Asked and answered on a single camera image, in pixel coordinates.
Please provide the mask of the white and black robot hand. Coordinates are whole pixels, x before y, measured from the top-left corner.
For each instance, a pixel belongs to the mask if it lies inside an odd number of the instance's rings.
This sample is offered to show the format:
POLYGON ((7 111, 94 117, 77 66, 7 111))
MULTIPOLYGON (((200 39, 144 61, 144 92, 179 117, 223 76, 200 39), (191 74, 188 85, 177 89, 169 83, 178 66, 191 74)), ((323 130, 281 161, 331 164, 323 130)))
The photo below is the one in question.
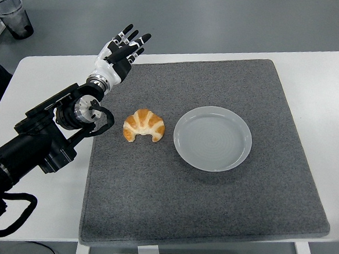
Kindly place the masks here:
POLYGON ((149 33, 140 37, 138 30, 132 31, 133 27, 133 24, 128 25, 105 44, 95 60, 88 83, 100 85, 107 93, 128 76, 133 62, 145 51, 143 45, 152 37, 149 33))

